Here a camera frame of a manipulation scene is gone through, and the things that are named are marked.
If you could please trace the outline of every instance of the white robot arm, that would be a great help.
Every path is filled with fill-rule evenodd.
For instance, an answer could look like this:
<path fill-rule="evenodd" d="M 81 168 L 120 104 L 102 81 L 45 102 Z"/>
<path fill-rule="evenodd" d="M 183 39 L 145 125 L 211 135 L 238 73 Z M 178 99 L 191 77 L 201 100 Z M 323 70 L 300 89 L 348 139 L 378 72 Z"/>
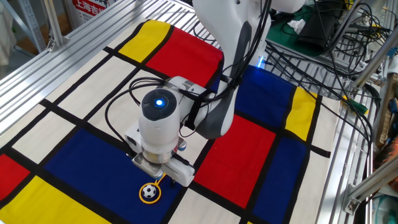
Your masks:
<path fill-rule="evenodd" d="M 284 12 L 300 9 L 305 0 L 279 0 L 274 6 Z M 182 125 L 207 139 L 223 136 L 233 121 L 239 81 L 246 67 L 261 62 L 265 38 L 271 26 L 271 0 L 196 0 L 195 12 L 218 41 L 224 53 L 224 68 L 217 94 L 182 77 L 152 90 L 142 100 L 139 122 L 125 134 L 137 153 L 133 163 L 155 179 L 165 172 L 183 186 L 194 178 L 195 169 L 178 156 L 187 143 L 178 135 Z"/>

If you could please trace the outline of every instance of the blue square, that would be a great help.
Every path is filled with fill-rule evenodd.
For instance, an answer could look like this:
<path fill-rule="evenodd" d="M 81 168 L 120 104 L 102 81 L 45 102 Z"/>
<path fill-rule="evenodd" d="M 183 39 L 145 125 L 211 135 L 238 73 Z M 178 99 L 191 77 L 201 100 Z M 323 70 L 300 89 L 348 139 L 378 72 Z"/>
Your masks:
<path fill-rule="evenodd" d="M 160 223 L 182 188 L 160 183 L 162 197 L 152 205 L 139 199 L 140 188 L 155 180 L 136 167 L 121 150 L 79 130 L 45 165 L 72 187 L 132 223 Z"/>
<path fill-rule="evenodd" d="M 271 126 L 280 127 L 293 84 L 264 69 L 248 66 L 239 86 L 235 109 Z"/>
<path fill-rule="evenodd" d="M 282 138 L 261 187 L 253 214 L 270 224 L 282 224 L 307 148 L 293 139 Z"/>

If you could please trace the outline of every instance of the blue light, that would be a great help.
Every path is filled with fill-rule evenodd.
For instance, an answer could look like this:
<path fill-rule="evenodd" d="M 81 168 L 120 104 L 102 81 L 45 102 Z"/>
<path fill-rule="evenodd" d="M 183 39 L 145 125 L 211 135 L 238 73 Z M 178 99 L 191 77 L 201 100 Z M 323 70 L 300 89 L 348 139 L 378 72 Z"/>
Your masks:
<path fill-rule="evenodd" d="M 259 61 L 259 64 L 257 65 L 258 68 L 261 67 L 261 63 L 262 63 L 263 60 L 264 60 L 264 56 L 261 56 L 260 61 Z"/>
<path fill-rule="evenodd" d="M 157 106 L 162 106 L 163 105 L 163 101 L 162 100 L 157 100 L 156 101 L 156 105 Z"/>

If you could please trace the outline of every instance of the mondrian pattern mat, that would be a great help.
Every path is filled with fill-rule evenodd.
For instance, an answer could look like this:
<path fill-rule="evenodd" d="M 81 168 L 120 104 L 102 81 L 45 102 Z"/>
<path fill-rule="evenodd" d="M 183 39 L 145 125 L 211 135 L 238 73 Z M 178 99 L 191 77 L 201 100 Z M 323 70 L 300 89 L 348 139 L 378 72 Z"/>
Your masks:
<path fill-rule="evenodd" d="M 179 152 L 196 169 L 185 188 L 169 177 L 162 196 L 143 204 L 153 182 L 126 156 L 104 119 L 112 97 L 139 77 L 182 76 L 216 90 L 223 53 L 158 21 L 116 40 L 0 137 L 0 220 L 11 223 L 314 223 L 340 103 L 256 67 L 239 88 L 231 129 L 216 140 L 194 134 Z M 142 97 L 151 90 L 135 94 Z M 124 133 L 139 107 L 124 95 L 109 111 Z M 183 128 L 183 134 L 191 130 Z"/>

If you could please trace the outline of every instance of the soccer ball sticker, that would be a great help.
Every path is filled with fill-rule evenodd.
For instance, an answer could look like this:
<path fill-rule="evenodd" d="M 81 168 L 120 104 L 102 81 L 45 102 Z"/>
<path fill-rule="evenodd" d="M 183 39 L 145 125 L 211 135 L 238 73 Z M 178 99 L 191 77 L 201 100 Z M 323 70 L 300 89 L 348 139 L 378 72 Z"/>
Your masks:
<path fill-rule="evenodd" d="M 142 190 L 142 195 L 145 198 L 154 198 L 156 195 L 156 187 L 151 184 L 145 186 L 144 189 Z"/>

